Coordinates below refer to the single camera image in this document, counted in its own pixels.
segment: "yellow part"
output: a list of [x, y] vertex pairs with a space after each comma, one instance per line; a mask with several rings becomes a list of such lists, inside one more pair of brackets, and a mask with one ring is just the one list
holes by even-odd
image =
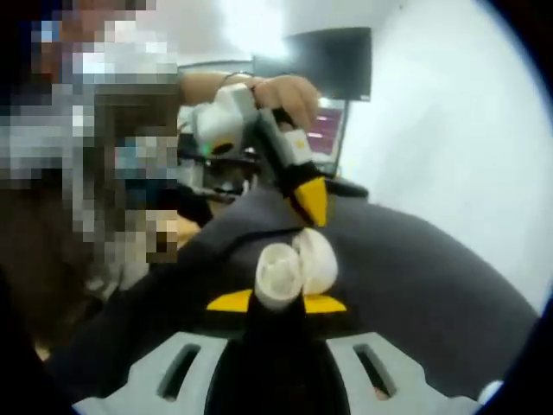
[[[228, 313], [245, 313], [248, 310], [251, 290], [242, 290], [225, 294], [207, 305], [207, 310], [224, 311]], [[305, 311], [308, 314], [328, 314], [346, 311], [340, 301], [329, 296], [305, 296], [303, 298]]]
[[308, 314], [338, 313], [347, 310], [344, 304], [329, 296], [305, 296], [303, 303]]
[[294, 196], [318, 227], [327, 225], [327, 186], [324, 177], [303, 183], [294, 190]]
[[230, 313], [245, 313], [248, 310], [251, 290], [243, 290], [225, 294], [207, 305], [207, 310], [227, 311]]

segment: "dark gray fabric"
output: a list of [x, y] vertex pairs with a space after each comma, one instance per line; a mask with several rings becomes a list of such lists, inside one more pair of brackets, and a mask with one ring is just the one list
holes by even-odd
[[[338, 259], [340, 299], [359, 311], [366, 331], [419, 361], [430, 385], [447, 395], [476, 399], [503, 378], [537, 316], [489, 264], [428, 222], [360, 199], [334, 198], [330, 216], [321, 232]], [[239, 235], [300, 223], [280, 195], [260, 189], [208, 224], [197, 242], [220, 252]], [[251, 278], [263, 248], [289, 239], [249, 244], [226, 269]]]
[[[448, 396], [477, 399], [501, 379], [537, 316], [486, 262], [429, 223], [360, 199], [335, 198], [321, 229], [340, 270], [330, 295], [359, 332], [376, 331], [425, 369]], [[243, 245], [237, 238], [299, 227], [282, 196], [258, 189], [238, 199], [132, 290], [119, 293], [73, 344], [54, 353], [48, 372], [76, 402], [108, 396], [130, 366], [177, 331], [202, 332], [207, 304], [253, 286], [262, 249], [293, 233]]]

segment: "black part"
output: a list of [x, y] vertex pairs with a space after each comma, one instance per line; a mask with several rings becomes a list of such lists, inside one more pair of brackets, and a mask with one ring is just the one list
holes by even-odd
[[357, 197], [360, 199], [368, 199], [369, 197], [369, 191], [366, 188], [349, 182], [346, 179], [325, 177], [325, 184], [327, 186], [327, 192], [331, 195]]
[[310, 332], [300, 297], [281, 312], [251, 297], [245, 332], [227, 346], [205, 412], [233, 413], [349, 413], [341, 377], [325, 342]]

